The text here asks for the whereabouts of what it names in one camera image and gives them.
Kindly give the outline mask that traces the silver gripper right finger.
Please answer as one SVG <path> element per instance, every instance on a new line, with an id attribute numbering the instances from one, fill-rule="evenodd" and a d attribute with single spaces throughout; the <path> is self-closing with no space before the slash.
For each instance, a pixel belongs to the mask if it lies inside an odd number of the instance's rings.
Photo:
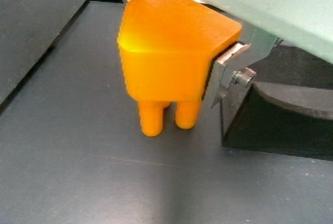
<path id="1" fill-rule="evenodd" d="M 237 42 L 212 61 L 203 95 L 203 102 L 208 107 L 213 107 L 225 96 L 231 84 L 250 86 L 256 72 L 248 66 L 267 57 L 275 41 L 274 35 L 256 26 L 243 23 Z"/>

